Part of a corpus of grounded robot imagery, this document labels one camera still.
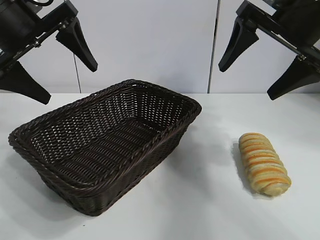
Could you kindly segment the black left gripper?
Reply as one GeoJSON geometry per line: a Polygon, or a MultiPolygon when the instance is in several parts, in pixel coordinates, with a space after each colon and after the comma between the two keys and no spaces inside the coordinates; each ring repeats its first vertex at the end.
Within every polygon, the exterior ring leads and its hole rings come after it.
{"type": "Polygon", "coordinates": [[[71,1],[64,0],[44,17],[38,16],[52,3],[52,0],[0,2],[0,89],[24,95],[44,105],[49,103],[50,93],[28,74],[18,59],[31,49],[40,47],[53,33],[59,31],[56,40],[90,71],[98,69],[76,18],[78,10],[71,1]]]}

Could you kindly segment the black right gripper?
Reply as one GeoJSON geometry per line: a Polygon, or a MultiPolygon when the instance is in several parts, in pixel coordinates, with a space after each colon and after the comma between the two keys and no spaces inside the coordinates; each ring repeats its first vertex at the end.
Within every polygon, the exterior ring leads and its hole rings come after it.
{"type": "Polygon", "coordinates": [[[320,2],[318,0],[267,0],[275,9],[270,15],[245,0],[236,10],[226,50],[218,63],[225,72],[236,59],[259,40],[257,29],[285,45],[297,54],[282,76],[267,90],[275,100],[298,88],[320,81],[320,2]]]}

